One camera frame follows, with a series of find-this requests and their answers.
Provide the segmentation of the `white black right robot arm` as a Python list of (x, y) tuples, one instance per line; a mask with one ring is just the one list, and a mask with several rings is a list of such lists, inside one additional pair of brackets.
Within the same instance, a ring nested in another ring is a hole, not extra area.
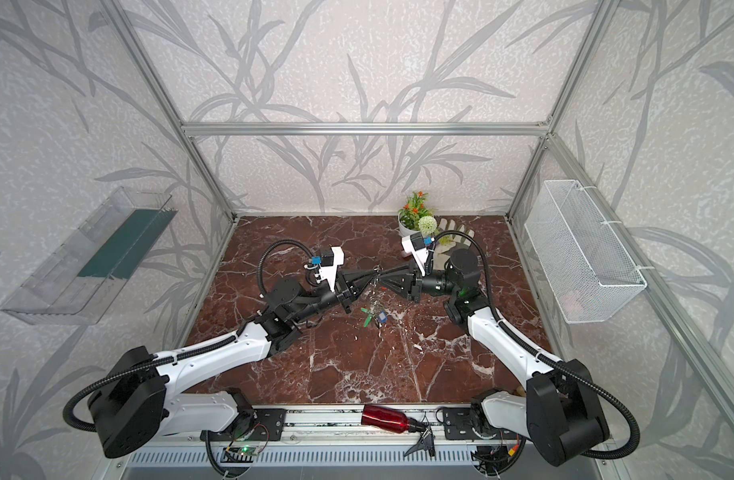
[(443, 296), (445, 312), (473, 340), (494, 354), (519, 381), (523, 395), (495, 391), (473, 398), (470, 422), (484, 438), (508, 430), (529, 440), (553, 466), (592, 453), (609, 437), (588, 370), (567, 364), (519, 333), (481, 288), (487, 269), (471, 249), (452, 253), (441, 270), (409, 262), (379, 274), (381, 286), (414, 302)]

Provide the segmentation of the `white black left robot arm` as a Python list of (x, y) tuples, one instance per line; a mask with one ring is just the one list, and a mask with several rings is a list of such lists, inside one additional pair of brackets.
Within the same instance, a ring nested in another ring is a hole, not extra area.
[(322, 282), (310, 290), (284, 277), (265, 293), (264, 308), (237, 331), (173, 351), (127, 351), (88, 399), (105, 456), (126, 456), (157, 436), (225, 430), (242, 409), (238, 395), (202, 398), (190, 388), (283, 352), (300, 337), (306, 320), (334, 306), (348, 310), (376, 275), (347, 270), (337, 273), (333, 284)]

